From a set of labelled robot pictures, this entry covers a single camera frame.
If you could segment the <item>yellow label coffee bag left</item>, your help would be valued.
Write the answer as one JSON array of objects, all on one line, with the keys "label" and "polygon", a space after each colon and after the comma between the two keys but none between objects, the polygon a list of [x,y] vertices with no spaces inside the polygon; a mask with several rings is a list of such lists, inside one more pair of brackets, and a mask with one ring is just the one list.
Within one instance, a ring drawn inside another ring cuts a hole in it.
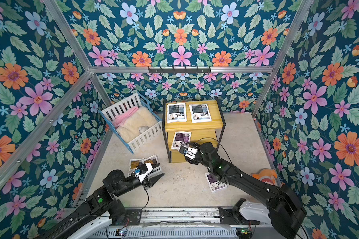
[{"label": "yellow label coffee bag left", "polygon": [[129,171],[128,175],[131,176],[134,171],[137,169],[137,167],[144,161],[143,158],[140,159],[130,159],[129,160]]}]

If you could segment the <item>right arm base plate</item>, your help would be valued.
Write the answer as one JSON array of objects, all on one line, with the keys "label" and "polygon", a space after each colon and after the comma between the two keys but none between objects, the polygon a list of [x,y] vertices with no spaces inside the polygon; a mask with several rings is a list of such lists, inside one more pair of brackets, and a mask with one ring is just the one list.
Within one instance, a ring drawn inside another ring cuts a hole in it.
[{"label": "right arm base plate", "polygon": [[232,208],[218,207],[220,223],[223,225],[260,225],[259,221],[247,220],[238,213],[233,212]]}]

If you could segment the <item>black wall hook rail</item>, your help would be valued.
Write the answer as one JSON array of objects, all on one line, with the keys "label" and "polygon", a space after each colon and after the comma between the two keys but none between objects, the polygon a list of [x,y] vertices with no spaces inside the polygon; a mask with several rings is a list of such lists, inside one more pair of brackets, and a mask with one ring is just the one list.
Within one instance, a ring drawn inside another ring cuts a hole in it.
[{"label": "black wall hook rail", "polygon": [[211,73],[210,67],[148,67],[148,73],[157,74],[177,74],[177,73],[188,73],[188,74],[204,74]]}]

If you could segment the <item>pink blanket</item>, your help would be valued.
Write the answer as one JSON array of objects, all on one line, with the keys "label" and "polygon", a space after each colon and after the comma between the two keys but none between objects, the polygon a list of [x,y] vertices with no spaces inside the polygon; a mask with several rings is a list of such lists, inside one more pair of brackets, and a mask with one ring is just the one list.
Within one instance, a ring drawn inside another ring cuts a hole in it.
[{"label": "pink blanket", "polygon": [[112,120],[112,125],[115,128],[118,128],[119,126],[122,126],[125,121],[131,117],[137,110],[139,109],[138,106],[133,106],[132,108],[128,109],[125,113],[122,113],[121,115],[115,116]]}]

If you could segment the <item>yellow label coffee bag right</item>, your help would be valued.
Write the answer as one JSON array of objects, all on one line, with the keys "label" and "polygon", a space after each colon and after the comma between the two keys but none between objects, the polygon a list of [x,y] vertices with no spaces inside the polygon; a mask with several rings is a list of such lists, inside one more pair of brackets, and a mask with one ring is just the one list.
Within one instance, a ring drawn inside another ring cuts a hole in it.
[{"label": "yellow label coffee bag right", "polygon": [[[147,159],[144,159],[142,162],[143,163],[151,163],[152,165],[153,164],[159,164],[158,157],[155,154],[148,157]],[[160,173],[162,173],[162,168],[159,165],[159,166],[153,167],[152,171],[148,174],[148,176],[153,177],[153,176],[158,175]]]}]

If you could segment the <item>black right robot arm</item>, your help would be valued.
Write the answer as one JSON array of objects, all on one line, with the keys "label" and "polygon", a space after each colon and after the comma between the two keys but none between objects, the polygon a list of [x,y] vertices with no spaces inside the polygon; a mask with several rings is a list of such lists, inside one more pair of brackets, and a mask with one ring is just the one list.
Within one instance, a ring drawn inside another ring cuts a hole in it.
[{"label": "black right robot arm", "polygon": [[219,181],[236,187],[264,204],[269,210],[273,228],[287,239],[299,236],[302,223],[307,216],[301,200],[295,192],[283,185],[281,187],[262,182],[240,170],[230,161],[221,158],[212,143],[190,143],[181,146],[179,153],[191,164],[202,164]]}]

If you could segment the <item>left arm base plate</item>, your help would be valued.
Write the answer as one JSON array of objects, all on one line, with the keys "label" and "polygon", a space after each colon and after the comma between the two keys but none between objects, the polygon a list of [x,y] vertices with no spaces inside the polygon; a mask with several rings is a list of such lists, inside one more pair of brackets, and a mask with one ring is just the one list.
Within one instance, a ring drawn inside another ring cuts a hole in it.
[{"label": "left arm base plate", "polygon": [[140,224],[142,210],[127,209],[123,218],[113,219],[112,226],[136,226]]}]

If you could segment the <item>yellow wooden three-tier shelf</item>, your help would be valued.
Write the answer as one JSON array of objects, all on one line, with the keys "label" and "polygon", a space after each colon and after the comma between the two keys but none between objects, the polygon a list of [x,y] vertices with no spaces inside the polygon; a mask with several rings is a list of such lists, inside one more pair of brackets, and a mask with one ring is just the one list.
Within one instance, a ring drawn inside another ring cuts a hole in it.
[{"label": "yellow wooden three-tier shelf", "polygon": [[[172,122],[167,123],[168,105],[172,102],[164,101],[162,131],[166,146],[166,151],[170,163],[185,162],[184,156],[178,151],[171,149],[172,143],[175,139],[175,133],[180,131],[191,132],[190,141],[199,144],[206,142],[208,139],[213,138],[212,145],[219,148],[226,122],[221,109],[221,100],[217,97],[209,101],[193,101],[185,102],[186,122]],[[192,123],[190,118],[189,105],[208,104],[209,112],[211,114],[210,122]]]}]

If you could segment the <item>grey label coffee bag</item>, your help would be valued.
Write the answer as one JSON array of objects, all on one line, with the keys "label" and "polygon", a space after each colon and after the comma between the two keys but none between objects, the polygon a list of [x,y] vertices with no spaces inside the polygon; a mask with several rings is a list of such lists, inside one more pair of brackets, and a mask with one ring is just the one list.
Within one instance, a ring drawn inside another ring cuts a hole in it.
[{"label": "grey label coffee bag", "polygon": [[192,123],[202,123],[212,121],[208,104],[189,105]]},{"label": "grey label coffee bag", "polygon": [[186,122],[187,117],[185,107],[185,103],[168,104],[166,122]]}]

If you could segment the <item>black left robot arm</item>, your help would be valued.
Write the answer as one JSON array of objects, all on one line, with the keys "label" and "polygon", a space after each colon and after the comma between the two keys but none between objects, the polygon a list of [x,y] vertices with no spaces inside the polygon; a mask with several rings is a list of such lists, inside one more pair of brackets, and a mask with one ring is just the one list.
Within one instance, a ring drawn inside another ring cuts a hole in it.
[{"label": "black left robot arm", "polygon": [[114,221],[122,222],[133,214],[126,214],[126,209],[118,199],[138,187],[145,191],[164,176],[155,175],[151,179],[148,175],[153,169],[160,167],[159,163],[142,163],[132,175],[126,177],[119,169],[111,171],[103,179],[103,186],[52,229],[42,233],[39,239],[87,239],[95,232],[111,225]]}]

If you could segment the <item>purple label coffee bag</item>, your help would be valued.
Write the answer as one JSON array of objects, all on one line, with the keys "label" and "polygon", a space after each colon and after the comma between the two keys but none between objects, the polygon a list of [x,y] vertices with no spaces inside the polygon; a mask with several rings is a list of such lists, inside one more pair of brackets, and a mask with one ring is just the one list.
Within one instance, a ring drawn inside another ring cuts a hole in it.
[{"label": "purple label coffee bag", "polygon": [[210,173],[206,173],[205,177],[207,179],[209,188],[212,193],[215,193],[215,192],[218,192],[218,191],[228,188],[228,186],[225,183],[217,180],[217,178],[214,177],[213,175],[211,175]]},{"label": "purple label coffee bag", "polygon": [[188,147],[191,139],[191,132],[188,131],[177,131],[174,134],[171,149],[178,150],[182,146]]}]

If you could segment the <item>cream fluffy blanket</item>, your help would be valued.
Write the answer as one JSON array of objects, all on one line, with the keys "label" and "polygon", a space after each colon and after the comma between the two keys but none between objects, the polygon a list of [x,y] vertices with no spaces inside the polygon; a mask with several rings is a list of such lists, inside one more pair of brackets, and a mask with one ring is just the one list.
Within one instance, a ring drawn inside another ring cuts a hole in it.
[{"label": "cream fluffy blanket", "polygon": [[116,128],[116,132],[126,143],[129,143],[134,138],[154,126],[157,122],[158,120],[156,117],[146,107],[139,107],[139,109],[129,117],[122,126]]}]

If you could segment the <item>white and blue toy crib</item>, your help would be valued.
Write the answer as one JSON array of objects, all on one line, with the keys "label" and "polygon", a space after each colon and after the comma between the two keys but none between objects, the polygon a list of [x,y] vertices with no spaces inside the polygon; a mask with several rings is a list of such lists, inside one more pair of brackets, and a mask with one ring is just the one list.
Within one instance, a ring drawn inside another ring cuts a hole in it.
[{"label": "white and blue toy crib", "polygon": [[139,93],[105,108],[100,114],[132,154],[162,133],[162,119],[153,112],[150,101]]}]

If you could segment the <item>orange plush fish toy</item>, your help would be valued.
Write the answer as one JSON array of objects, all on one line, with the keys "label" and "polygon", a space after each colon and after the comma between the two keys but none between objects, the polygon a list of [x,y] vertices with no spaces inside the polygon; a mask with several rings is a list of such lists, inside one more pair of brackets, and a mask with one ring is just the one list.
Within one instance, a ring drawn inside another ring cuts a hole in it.
[{"label": "orange plush fish toy", "polygon": [[251,174],[252,177],[258,179],[264,183],[277,185],[276,179],[278,178],[277,173],[273,169],[262,169],[258,173]]}]

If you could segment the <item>yellow label coffee bag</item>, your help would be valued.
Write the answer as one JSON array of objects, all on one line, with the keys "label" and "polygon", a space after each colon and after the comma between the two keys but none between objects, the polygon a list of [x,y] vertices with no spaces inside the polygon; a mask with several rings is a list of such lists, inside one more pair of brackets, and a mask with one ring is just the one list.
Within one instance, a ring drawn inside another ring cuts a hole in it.
[{"label": "yellow label coffee bag", "polygon": [[140,159],[130,159],[129,160],[129,171],[128,175],[131,176],[134,171],[137,169],[137,167],[144,161],[143,158]]},{"label": "yellow label coffee bag", "polygon": [[[158,157],[155,154],[148,157],[147,159],[144,159],[142,162],[143,163],[151,163],[152,165],[153,164],[159,164]],[[158,175],[160,173],[162,173],[162,168],[159,165],[159,166],[153,167],[152,171],[148,174],[148,176],[153,177],[153,176]]]}]

